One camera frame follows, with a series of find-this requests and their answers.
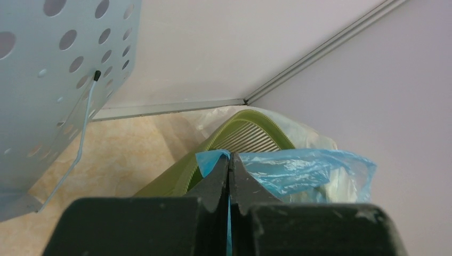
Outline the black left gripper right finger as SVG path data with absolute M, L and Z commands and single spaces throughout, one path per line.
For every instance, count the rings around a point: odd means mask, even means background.
M 407 255 L 388 214 L 374 204 L 284 203 L 231 156 L 233 255 Z

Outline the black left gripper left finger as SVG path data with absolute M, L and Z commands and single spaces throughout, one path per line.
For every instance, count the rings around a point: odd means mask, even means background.
M 226 255 L 229 161 L 182 197 L 87 197 L 62 214 L 44 255 Z

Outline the blue plastic trash bag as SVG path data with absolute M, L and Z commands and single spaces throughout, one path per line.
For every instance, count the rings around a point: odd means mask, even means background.
M 226 157 L 231 163 L 230 153 Z M 358 201 L 351 204 L 367 203 L 369 185 L 376 170 L 370 160 L 347 151 L 325 149 L 289 149 L 270 153 L 238 153 L 246 171 L 276 198 L 284 203 L 349 203 L 349 202 L 286 202 L 283 196 L 297 192 L 312 192 L 330 182 L 333 171 L 344 168 L 352 175 L 352 184 L 357 186 Z M 218 162 L 213 161 L 206 153 L 198 155 L 203 179 L 206 178 Z M 229 193 L 229 167 L 227 181 L 228 195 L 228 229 L 227 253 L 232 254 L 231 212 Z

